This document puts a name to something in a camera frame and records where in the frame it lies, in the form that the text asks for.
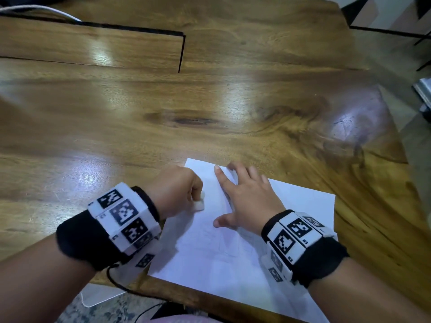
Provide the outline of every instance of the black cable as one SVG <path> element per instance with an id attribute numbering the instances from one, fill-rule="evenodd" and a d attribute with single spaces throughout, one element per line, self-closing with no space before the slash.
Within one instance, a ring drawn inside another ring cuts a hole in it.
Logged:
<path id="1" fill-rule="evenodd" d="M 144 310 L 141 314 L 139 314 L 139 315 L 137 316 L 137 318 L 136 318 L 136 320 L 135 320 L 135 322 L 134 322 L 134 323 L 136 323 L 136 322 L 137 322 L 137 320 L 139 320 L 139 317 L 141 317 L 142 315 L 144 315 L 144 314 L 145 314 L 146 312 L 148 312 L 150 309 L 153 309 L 154 307 L 157 307 L 157 306 L 160 306 L 160 305 L 163 305 L 163 304 L 166 304 L 166 303 L 160 303 L 160 304 L 157 304 L 157 305 L 151 306 L 150 308 L 148 308 L 148 309 Z"/>
<path id="2" fill-rule="evenodd" d="M 166 298 L 160 298 L 160 297 L 154 297 L 153 295 L 146 295 L 144 293 L 138 292 L 138 291 L 134 291 L 132 289 L 126 288 L 124 286 L 122 286 L 121 284 L 117 283 L 112 277 L 111 277 L 111 273 L 110 270 L 113 269 L 114 267 L 118 267 L 118 264 L 113 264 L 111 266 L 108 267 L 108 269 L 106 270 L 106 276 L 108 277 L 108 280 L 118 289 L 121 289 L 122 291 L 125 291 L 127 293 L 130 293 L 132 295 L 135 296 L 140 296 L 140 297 L 147 297 L 147 298 L 154 298 L 154 299 L 159 299 L 159 300 L 164 300 L 164 301 L 172 301 L 170 299 L 166 299 Z"/>
<path id="3" fill-rule="evenodd" d="M 414 38 L 421 38 L 421 39 L 431 39 L 430 35 L 407 33 L 407 32 L 400 32 L 400 31 L 391 31 L 391 30 L 388 30 L 388 29 L 360 27 L 360 26 L 349 26 L 349 28 L 350 29 L 357 29 L 359 31 L 369 31 L 369 32 L 385 33 L 385 34 L 404 36 L 404 37 L 414 37 Z"/>

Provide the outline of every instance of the forearm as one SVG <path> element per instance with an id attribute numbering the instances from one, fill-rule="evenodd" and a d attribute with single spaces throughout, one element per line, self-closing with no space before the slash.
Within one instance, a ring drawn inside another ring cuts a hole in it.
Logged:
<path id="1" fill-rule="evenodd" d="M 431 318 L 351 258 L 308 288 L 331 323 L 430 322 Z"/>
<path id="2" fill-rule="evenodd" d="M 89 263 L 64 255 L 52 234 L 0 263 L 0 317 L 54 322 L 95 273 Z"/>

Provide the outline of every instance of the white cable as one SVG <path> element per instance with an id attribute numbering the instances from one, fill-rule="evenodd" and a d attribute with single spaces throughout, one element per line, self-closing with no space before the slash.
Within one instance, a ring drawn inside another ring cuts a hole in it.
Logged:
<path id="1" fill-rule="evenodd" d="M 80 19 L 78 19 L 77 17 L 74 17 L 72 15 L 69 15 L 68 13 L 65 13 L 63 11 L 54 9 L 54 8 L 50 8 L 50 7 L 46 7 L 45 5 L 39 5 L 39 4 L 25 4 L 25 5 L 13 5 L 11 7 L 3 7 L 0 8 L 0 12 L 3 11 L 14 11 L 14 10 L 18 10 L 18 9 L 29 9 L 29 8 L 37 8 L 37 9 L 45 9 L 45 10 L 50 10 L 50 11 L 54 11 L 56 13 L 59 13 L 63 16 L 69 17 L 70 19 L 76 20 L 76 21 L 82 21 Z"/>

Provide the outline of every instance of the black and white square marker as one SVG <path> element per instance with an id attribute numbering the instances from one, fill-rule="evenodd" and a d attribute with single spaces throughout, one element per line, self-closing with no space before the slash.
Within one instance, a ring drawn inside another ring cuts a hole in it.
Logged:
<path id="1" fill-rule="evenodd" d="M 310 222 L 312 225 L 314 225 L 317 228 L 324 227 L 324 225 L 321 224 L 319 221 L 317 221 L 314 217 L 303 217 L 303 218 L 306 219 L 308 222 Z"/>
<path id="2" fill-rule="evenodd" d="M 132 202 L 128 199 L 111 208 L 109 212 L 120 226 L 139 213 L 135 206 L 133 206 Z"/>
<path id="3" fill-rule="evenodd" d="M 271 267 L 268 270 L 271 273 L 271 275 L 272 275 L 272 277 L 274 278 L 275 281 L 277 281 L 277 282 L 282 282 L 283 281 L 283 279 L 280 277 L 280 275 L 278 274 L 277 270 L 274 267 Z"/>
<path id="4" fill-rule="evenodd" d="M 130 223 L 126 228 L 121 230 L 121 233 L 124 235 L 124 237 L 126 237 L 129 243 L 133 244 L 147 231 L 148 231 L 147 226 L 143 223 L 142 219 L 138 217 L 135 221 Z"/>
<path id="5" fill-rule="evenodd" d="M 304 222 L 304 220 L 300 218 L 289 223 L 287 228 L 289 228 L 289 230 L 292 231 L 298 238 L 301 238 L 302 236 L 313 230 L 308 224 Z"/>
<path id="6" fill-rule="evenodd" d="M 273 240 L 273 243 L 278 247 L 281 252 L 286 255 L 288 251 L 293 247 L 295 241 L 291 236 L 284 230 L 281 230 L 277 237 Z"/>
<path id="7" fill-rule="evenodd" d="M 138 239 L 133 244 L 133 246 L 135 246 L 136 249 L 140 249 L 146 244 L 148 244 L 151 241 L 151 239 L 153 239 L 153 234 L 151 233 L 151 231 L 148 231 L 145 235 L 143 235 L 140 239 Z"/>
<path id="8" fill-rule="evenodd" d="M 142 267 L 142 268 L 146 267 L 154 258 L 154 256 L 155 256 L 154 254 L 150 254 L 150 253 L 145 254 L 144 257 L 138 262 L 138 264 L 136 264 L 136 266 Z"/>
<path id="9" fill-rule="evenodd" d="M 277 267 L 277 269 L 280 272 L 283 271 L 283 264 L 281 263 L 281 261 L 278 259 L 277 255 L 273 251 L 271 251 L 271 259 L 272 259 L 272 262 Z"/>
<path id="10" fill-rule="evenodd" d="M 118 190 L 114 189 L 109 193 L 103 195 L 102 197 L 98 198 L 97 202 L 103 209 L 105 209 L 122 198 L 123 196 L 118 192 Z"/>

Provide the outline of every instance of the left hand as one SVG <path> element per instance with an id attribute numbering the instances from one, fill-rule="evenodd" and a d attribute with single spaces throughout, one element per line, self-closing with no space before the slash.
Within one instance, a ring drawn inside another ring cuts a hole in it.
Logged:
<path id="1" fill-rule="evenodd" d="M 164 220 L 190 209 L 192 201 L 200 200 L 202 187 L 202 180 L 193 170 L 170 165 L 143 189 L 159 211 L 160 220 Z"/>

